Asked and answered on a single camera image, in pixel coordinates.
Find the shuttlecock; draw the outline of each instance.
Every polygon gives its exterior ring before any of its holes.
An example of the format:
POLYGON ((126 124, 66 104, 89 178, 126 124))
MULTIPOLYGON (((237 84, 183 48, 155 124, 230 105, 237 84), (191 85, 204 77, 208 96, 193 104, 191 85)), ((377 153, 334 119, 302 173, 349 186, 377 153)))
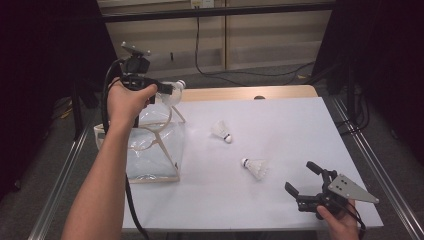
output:
POLYGON ((225 126, 224 121, 222 120, 218 121, 212 126, 211 132, 214 135, 224 139, 226 143, 231 143, 231 141, 233 140, 231 134, 228 131, 228 128, 225 126))
POLYGON ((241 159, 241 165, 247 168, 249 172, 251 172, 258 180, 264 178, 266 172, 268 171, 266 160, 252 160, 243 158, 241 159))

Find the hand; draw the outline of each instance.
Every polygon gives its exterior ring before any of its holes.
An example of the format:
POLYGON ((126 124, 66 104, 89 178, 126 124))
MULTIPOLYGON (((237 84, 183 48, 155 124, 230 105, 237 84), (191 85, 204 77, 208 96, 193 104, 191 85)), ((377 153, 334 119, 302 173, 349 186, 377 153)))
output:
POLYGON ((131 91, 124 87, 121 81, 115 82, 109 90, 107 99, 110 126, 123 124, 131 128, 134 119, 149 105, 149 98, 155 95, 156 91, 155 84, 139 91, 131 91))
MULTIPOLYGON (((355 206, 355 201, 349 200, 352 206, 355 206)), ((355 214, 355 209, 350 204, 347 209, 355 214)), ((341 211, 337 216, 333 216, 324 206, 317 207, 318 213, 328 223, 330 237, 332 240, 357 240, 358 225, 356 220, 345 211, 341 211)))

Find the human arm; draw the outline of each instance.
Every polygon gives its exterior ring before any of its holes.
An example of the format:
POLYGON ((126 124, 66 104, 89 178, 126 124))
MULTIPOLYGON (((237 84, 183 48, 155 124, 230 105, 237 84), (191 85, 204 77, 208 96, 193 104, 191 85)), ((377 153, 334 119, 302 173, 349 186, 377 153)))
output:
MULTIPOLYGON (((349 200, 347 209, 355 213, 355 201, 349 200)), ((344 211, 333 216, 324 206, 317 207, 318 213, 328 223, 332 240, 358 240, 358 225, 356 220, 344 211)))
POLYGON ((130 91, 120 81, 110 88, 109 131, 72 204, 62 239, 120 238, 128 138, 134 119, 156 91, 154 84, 140 91, 130 91))

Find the clear plastic bag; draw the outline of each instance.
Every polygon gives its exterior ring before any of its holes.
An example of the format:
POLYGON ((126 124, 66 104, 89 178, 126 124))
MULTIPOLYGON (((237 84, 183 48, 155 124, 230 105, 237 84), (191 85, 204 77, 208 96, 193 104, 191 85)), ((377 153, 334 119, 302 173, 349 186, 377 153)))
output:
MULTIPOLYGON (((130 183, 180 180, 185 119, 175 107, 175 101, 169 106, 162 100, 157 95, 156 103, 140 113, 138 128, 131 130, 126 169, 130 183)), ((95 126, 94 132, 100 149, 103 125, 95 126)))

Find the table surface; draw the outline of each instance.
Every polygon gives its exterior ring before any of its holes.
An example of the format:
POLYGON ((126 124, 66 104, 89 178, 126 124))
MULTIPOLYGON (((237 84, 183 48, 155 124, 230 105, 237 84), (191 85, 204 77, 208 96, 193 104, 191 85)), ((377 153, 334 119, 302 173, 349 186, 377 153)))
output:
MULTIPOLYGON (((185 90, 177 105, 186 118, 181 180, 132 184, 142 226, 153 231, 271 231, 322 229, 312 213, 297 210, 286 181, 316 195, 322 178, 307 167, 344 173, 365 188, 323 100, 311 86, 185 90), (253 100, 263 96, 267 100, 253 100), (234 141, 210 134, 224 120, 234 141), (257 181, 241 158, 266 159, 269 172, 257 181)), ((357 203, 368 227, 382 226, 370 203, 357 203)), ((128 206, 124 229, 134 229, 128 206)))

